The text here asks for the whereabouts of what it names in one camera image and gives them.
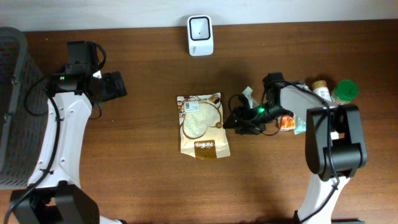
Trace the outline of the glutinous rice bag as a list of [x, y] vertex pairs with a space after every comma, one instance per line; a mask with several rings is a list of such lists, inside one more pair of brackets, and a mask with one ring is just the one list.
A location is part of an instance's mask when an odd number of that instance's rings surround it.
[[182, 154], [203, 160], [231, 155], [220, 93], [178, 96], [177, 109]]

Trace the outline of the orange tissue packet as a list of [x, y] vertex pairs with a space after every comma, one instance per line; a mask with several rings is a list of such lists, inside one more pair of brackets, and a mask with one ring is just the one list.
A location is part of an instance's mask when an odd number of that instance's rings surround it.
[[279, 117], [278, 124], [281, 131], [290, 131], [295, 129], [295, 115], [284, 115]]

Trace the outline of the teal wipes packet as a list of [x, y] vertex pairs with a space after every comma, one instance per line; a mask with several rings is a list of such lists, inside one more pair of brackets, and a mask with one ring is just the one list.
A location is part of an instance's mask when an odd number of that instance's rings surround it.
[[295, 115], [294, 134], [305, 133], [306, 127], [307, 127], [306, 122], [303, 119], [299, 118], [297, 115]]

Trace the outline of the white tube gold cap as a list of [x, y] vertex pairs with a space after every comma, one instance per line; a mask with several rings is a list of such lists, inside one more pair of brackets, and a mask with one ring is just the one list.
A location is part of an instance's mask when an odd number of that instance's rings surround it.
[[[327, 83], [325, 80], [319, 80], [315, 81], [312, 83], [312, 91], [316, 93], [318, 96], [322, 97], [326, 102], [332, 106], [332, 108], [336, 108], [337, 104], [332, 101], [330, 92], [327, 86]], [[339, 138], [338, 133], [334, 130], [332, 127], [332, 121], [331, 121], [331, 129], [330, 129], [330, 137], [331, 140], [335, 140]]]

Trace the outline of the green lid jar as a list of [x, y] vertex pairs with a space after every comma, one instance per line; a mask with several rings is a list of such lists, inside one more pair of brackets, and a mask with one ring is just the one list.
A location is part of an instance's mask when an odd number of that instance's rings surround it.
[[358, 95], [358, 86], [351, 80], [342, 80], [331, 92], [331, 100], [339, 105], [353, 101]]

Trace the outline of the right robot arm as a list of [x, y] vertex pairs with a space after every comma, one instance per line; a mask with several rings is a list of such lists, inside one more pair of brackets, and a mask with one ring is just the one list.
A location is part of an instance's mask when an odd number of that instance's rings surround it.
[[303, 82], [285, 80], [280, 72], [269, 73], [262, 84], [260, 104], [251, 106], [248, 97], [238, 95], [242, 106], [230, 111], [223, 127], [260, 135], [267, 123], [284, 115], [304, 120], [305, 159], [312, 174], [293, 222], [331, 223], [341, 191], [368, 160], [359, 108], [328, 101]]

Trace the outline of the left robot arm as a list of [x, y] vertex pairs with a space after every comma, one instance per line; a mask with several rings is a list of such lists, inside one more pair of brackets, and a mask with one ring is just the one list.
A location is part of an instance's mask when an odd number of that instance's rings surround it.
[[1, 187], [11, 189], [7, 223], [109, 223], [81, 189], [80, 156], [94, 107], [126, 95], [119, 72], [101, 73], [104, 49], [94, 42], [68, 45], [57, 72], [27, 73], [30, 58], [16, 62], [14, 85], [1, 89]]

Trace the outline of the white barcode scanner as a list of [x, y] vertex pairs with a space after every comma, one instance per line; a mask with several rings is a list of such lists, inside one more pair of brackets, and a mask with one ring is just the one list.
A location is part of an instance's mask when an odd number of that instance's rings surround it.
[[206, 15], [187, 19], [188, 51], [192, 57], [211, 55], [214, 51], [212, 20]]

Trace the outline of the grey plastic mesh basket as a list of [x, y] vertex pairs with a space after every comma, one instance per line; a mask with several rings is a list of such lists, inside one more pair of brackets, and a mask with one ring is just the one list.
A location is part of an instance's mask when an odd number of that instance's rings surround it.
[[47, 125], [44, 75], [25, 35], [1, 27], [1, 189], [23, 189], [32, 175]]

